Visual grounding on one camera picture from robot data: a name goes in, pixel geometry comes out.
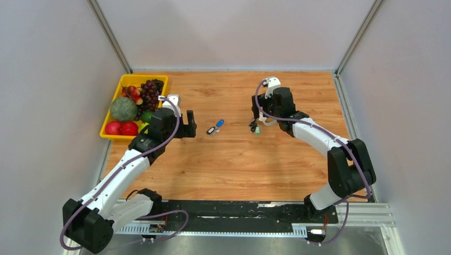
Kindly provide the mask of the black key tag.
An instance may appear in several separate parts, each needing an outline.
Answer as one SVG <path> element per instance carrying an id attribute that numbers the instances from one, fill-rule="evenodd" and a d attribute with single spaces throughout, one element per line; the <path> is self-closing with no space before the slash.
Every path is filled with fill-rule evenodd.
<path id="1" fill-rule="evenodd" d="M 207 134 L 207 135 L 215 135 L 216 133 L 219 132 L 219 130 L 220 130 L 219 127 L 213 126 L 213 127 L 209 128 L 209 129 L 206 131 L 206 134 Z"/>

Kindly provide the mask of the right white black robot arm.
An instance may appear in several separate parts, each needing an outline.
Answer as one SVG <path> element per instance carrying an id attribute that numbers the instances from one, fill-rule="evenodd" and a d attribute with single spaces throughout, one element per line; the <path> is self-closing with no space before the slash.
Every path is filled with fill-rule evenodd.
<path id="1" fill-rule="evenodd" d="M 327 159 L 328 182 L 304 199 L 306 219 L 317 222 L 326 208 L 356 197 L 360 190 L 366 191 L 366 199 L 371 196 L 376 175 L 364 141 L 335 135 L 297 110 L 289 88 L 276 88 L 268 97 L 256 93 L 252 101 L 255 118 L 263 114 L 276 120 L 283 132 L 306 142 Z"/>

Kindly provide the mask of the blue key tag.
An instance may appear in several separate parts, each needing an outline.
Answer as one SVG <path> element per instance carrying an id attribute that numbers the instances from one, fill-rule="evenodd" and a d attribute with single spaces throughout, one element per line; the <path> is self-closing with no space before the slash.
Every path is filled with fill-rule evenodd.
<path id="1" fill-rule="evenodd" d="M 220 128 L 222 125 L 224 124 L 224 120 L 219 120 L 217 123 L 216 123 L 216 127 L 217 128 Z"/>

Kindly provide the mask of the silver carabiner keyring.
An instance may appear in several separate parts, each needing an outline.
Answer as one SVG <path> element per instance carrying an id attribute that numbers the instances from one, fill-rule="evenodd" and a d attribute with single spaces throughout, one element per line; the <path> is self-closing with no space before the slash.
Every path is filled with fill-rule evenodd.
<path id="1" fill-rule="evenodd" d="M 273 125 L 277 124 L 277 120 L 273 120 L 273 121 L 270 121 L 270 122 L 268 122 L 267 118 L 259 118 L 258 120 L 260 122 L 262 122 L 265 126 L 273 126 Z"/>

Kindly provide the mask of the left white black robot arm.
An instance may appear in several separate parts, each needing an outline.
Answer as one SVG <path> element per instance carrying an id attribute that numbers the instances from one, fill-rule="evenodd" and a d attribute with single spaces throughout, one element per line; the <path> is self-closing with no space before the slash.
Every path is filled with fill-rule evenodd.
<path id="1" fill-rule="evenodd" d="M 150 189 L 141 189 L 126 202 L 117 204 L 120 195 L 156 159 L 174 138 L 193 138 L 197 125 L 194 112 L 186 112 L 188 122 L 176 109 L 159 108 L 151 122 L 134 137 L 121 160 L 90 192 L 79 200 L 69 199 L 63 206 L 60 244 L 68 250 L 103 251 L 113 234 L 138 219 L 161 219 L 162 197 Z"/>

